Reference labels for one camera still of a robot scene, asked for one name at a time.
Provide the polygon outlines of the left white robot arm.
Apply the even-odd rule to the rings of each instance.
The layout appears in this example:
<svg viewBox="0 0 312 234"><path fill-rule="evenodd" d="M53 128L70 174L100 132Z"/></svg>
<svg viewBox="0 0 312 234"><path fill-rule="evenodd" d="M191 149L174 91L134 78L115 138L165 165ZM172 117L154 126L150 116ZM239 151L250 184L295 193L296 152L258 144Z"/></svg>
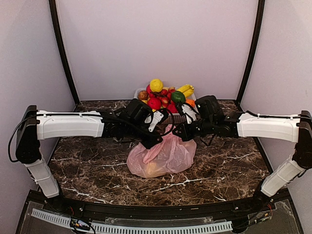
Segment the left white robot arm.
<svg viewBox="0 0 312 234"><path fill-rule="evenodd" d="M61 188L54 179L40 150L40 141L59 137L124 137L139 139L147 149L162 141L160 133L154 132L157 124L166 118L160 111L149 107L130 114L125 108L120 111L48 112L30 105L11 138L16 139L15 157L12 163L22 163L41 188L50 205L63 213L69 202L63 198Z"/></svg>

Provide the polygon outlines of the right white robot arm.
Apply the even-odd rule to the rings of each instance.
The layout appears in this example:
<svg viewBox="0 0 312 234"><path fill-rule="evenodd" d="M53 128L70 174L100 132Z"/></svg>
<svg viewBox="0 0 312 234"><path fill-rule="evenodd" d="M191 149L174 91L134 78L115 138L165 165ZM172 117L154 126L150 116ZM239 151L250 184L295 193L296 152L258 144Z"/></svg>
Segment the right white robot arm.
<svg viewBox="0 0 312 234"><path fill-rule="evenodd" d="M287 157L259 184L255 196L249 200L249 208L254 212L260 211L267 205L269 197L312 167L312 117L307 111L290 116L261 115L249 111L226 116L213 114L179 124L173 133L183 141L206 135L258 138L265 152L269 153L274 147L268 144L277 143L276 149L286 153Z"/></svg>

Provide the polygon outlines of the pink plastic bag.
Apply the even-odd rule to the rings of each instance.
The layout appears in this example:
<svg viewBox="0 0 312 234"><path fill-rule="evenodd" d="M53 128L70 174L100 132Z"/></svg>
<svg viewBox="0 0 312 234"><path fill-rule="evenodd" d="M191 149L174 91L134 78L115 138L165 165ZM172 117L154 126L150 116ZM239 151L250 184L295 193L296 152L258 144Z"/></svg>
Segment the pink plastic bag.
<svg viewBox="0 0 312 234"><path fill-rule="evenodd" d="M143 178L177 174L192 166L196 148L194 140L183 142L169 133L151 149L146 149L141 143L135 146L128 154L127 167L132 174Z"/></svg>

